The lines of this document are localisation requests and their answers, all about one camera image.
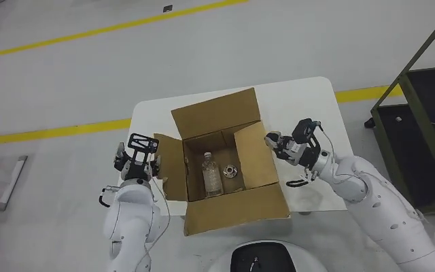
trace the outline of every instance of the yellow floor line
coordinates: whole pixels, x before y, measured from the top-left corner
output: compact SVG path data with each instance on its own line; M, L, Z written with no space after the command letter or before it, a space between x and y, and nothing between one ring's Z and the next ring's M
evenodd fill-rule
M343 92L336 92L335 98L338 103L345 102L355 102L361 100L369 100L369 99L379 99L382 94L388 89L389 86L380 86L373 88L365 88L365 89L357 89L357 90L346 90ZM394 89L390 92L388 97L397 97L399 95L403 95L402 89L399 84L394 87Z
M380 86L374 88L365 88L359 90L346 90L336 92L335 97L339 103L356 102L368 99L378 99L387 90L388 86ZM402 89L397 85L389 95L395 97L402 95ZM0 143L12 143L17 141L32 141L38 139L47 139L54 137L65 137L86 133L96 133L103 131L112 131L116 129L128 129L131 119L114 120L108 122L100 122L95 124L81 124L77 126L66 126L58 129L45 129L42 131L31 131L23 133L14 133L0 135Z
M32 141L55 137L73 136L86 133L112 131L116 129L128 129L131 119L114 120L95 124L81 124L78 126L66 126L57 129L44 129L42 131L31 131L0 135L0 143L11 143L16 141Z
M6 54L16 53L19 51L29 50L29 49L33 49L33 48L38 48L38 47L42 47L42 46L49 46L51 44L58 44L61 42L71 41L74 39L81 39L81 38L85 38L85 37L95 36L95 35L106 33L106 32L117 31L120 29L137 27L139 25L149 24L152 22L158 22L161 20L172 19L175 17L185 16L185 15L189 15L189 14L193 14L193 13L204 12L207 10L214 10L216 8L226 7L229 5L236 5L238 3L245 3L248 1L249 0L224 0L224 1L216 2L216 3L210 3L207 5L200 5L198 7L191 7L191 8L185 9L185 10L177 10L177 11L173 11L173 12L167 12L167 13L163 13L163 14L160 14L157 16L143 18L143 19L132 21L132 22L124 22L122 24L115 24L115 25L110 26L110 27L103 27L102 29L93 29L93 30L89 30L89 31L86 31L83 33L77 33L77 34L70 35L70 36L58 37L55 39L49 39L47 41L39 41L39 42L35 42L33 44L27 44L24 46L18 46L15 48L0 50L0 56L6 55Z

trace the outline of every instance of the table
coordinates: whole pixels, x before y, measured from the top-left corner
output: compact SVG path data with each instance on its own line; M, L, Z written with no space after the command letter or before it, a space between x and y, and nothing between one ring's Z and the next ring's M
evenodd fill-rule
M322 122L322 126L334 144L339 156L353 155L351 144L346 133L338 104L330 81L326 78L307 78L276 82L257 86L246 86L215 92L204 92L195 95L184 95L166 99L142 101L133 110L128 138L131 133L138 133L152 137L154 133L162 133L181 139L177 126L171 115L172 109L184 107L194 103L210 100L240 90L254 87L258 100L258 107L267 131L281 131L290 135L299 120L311 118ZM331 151L328 140L320 131L316 133L321 148ZM126 147L129 155L133 150ZM303 175L303 167L292 166L283 160L275 158L275 165L290 211L330 211L345 210L342 198L338 197L329 184L319 179L300 187L289 188L285 185L288 180L298 180ZM162 188L162 181L156 180ZM152 190L162 215L167 215L167 209L162 196L152 184ZM187 203L184 201L168 201L171 215L184 216Z

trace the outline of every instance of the cardboard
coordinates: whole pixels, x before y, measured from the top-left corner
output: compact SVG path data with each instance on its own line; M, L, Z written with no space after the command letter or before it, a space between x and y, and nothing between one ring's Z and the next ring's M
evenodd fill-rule
M159 178L166 180L167 199L188 202L186 235L289 216L253 88L174 109L172 115L182 140L154 137L160 141ZM239 170L232 179L221 174L223 195L206 198L205 152L220 170L228 164Z
M182 139L260 121L254 88L174 109L172 117Z

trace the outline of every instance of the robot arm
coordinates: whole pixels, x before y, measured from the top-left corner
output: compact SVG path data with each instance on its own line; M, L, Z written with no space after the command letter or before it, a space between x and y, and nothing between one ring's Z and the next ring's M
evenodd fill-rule
M111 240L109 272L146 272L151 270L151 258L145 243L156 242L160 233L160 209L154 204L150 180L158 174L160 158L147 162L157 151L158 140L132 134L128 146L135 151L130 157L120 143L114 167L124 180L119 187L106 186L99 202L108 207L104 235ZM138 152L143 160L137 160ZM111 205L103 201L105 192L114 192Z
M344 199L361 229L383 248L404 272L435 271L435 245L426 233L420 214L367 160L350 156L338 164L321 150L314 136L320 122L301 120L292 136L271 132L266 144L277 158L305 167L311 181L319 177Z

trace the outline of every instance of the clear plastic bottle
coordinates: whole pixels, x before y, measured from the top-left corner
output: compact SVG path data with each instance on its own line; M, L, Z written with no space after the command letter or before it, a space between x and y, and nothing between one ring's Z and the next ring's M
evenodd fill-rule
M206 197L215 197L224 193L218 164L213 160L211 153L204 153L203 175Z

